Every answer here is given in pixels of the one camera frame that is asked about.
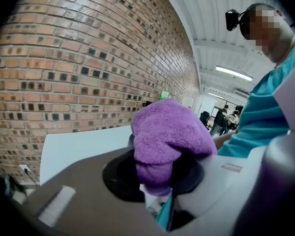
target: white ceiling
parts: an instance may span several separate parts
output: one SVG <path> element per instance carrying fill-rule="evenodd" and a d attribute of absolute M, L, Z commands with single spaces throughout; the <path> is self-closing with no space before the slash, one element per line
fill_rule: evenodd
<path fill-rule="evenodd" d="M 270 4 L 283 13 L 277 0 L 169 0 L 189 37 L 203 92 L 211 92 L 237 105 L 246 99 L 234 90 L 248 93 L 274 65 L 257 52 L 240 34 L 239 27 L 227 31 L 225 12 L 244 11 L 257 2 Z M 249 82 L 215 70 L 216 66 L 238 70 L 252 76 Z"/>

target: man in teal shirt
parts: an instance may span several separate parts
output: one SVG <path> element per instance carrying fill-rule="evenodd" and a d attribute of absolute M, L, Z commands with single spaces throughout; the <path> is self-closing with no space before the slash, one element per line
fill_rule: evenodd
<path fill-rule="evenodd" d="M 239 25 L 242 35 L 275 64 L 251 91 L 238 129 L 214 139 L 219 155 L 248 157 L 253 148 L 267 146 L 289 130 L 273 93 L 295 66 L 295 34 L 281 12 L 266 4 L 248 7 Z"/>

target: tube light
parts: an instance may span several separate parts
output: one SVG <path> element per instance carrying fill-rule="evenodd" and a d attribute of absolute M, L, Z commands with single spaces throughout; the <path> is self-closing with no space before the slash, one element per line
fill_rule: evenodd
<path fill-rule="evenodd" d="M 224 68 L 224 67 L 221 67 L 221 66 L 217 66 L 216 71 L 232 74 L 232 75 L 235 75 L 237 77 L 240 77 L 240 78 L 242 78 L 244 80 L 248 80 L 248 81 L 252 81 L 254 79 L 251 76 L 248 76 L 248 75 L 245 75 L 245 74 L 242 74 L 242 73 L 239 73 L 237 71 L 231 70 L 229 68 Z"/>
<path fill-rule="evenodd" d="M 210 92 L 208 92 L 208 94 L 211 94 L 211 95 L 213 95 L 213 96 L 215 96 L 215 97 L 217 97 L 217 98 L 224 99 L 222 96 L 218 96 L 218 95 L 216 95 L 216 94 L 214 94 L 214 93 L 210 93 Z"/>

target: microfiber cloth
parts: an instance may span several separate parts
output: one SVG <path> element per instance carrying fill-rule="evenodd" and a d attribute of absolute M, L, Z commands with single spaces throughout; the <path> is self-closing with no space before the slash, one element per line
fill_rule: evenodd
<path fill-rule="evenodd" d="M 132 118 L 137 175 L 146 190 L 167 195 L 173 162 L 182 153 L 217 154 L 214 141 L 192 110 L 174 99 L 148 105 Z"/>

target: teal scrub top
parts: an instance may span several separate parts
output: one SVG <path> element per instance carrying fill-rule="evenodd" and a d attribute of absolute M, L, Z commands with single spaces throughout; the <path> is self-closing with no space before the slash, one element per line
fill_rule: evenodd
<path fill-rule="evenodd" d="M 219 155 L 248 157 L 253 148 L 267 146 L 273 138 L 287 134 L 289 125 L 273 93 L 294 67 L 295 46 L 287 59 L 251 91 L 240 115 L 238 133 L 224 143 Z"/>

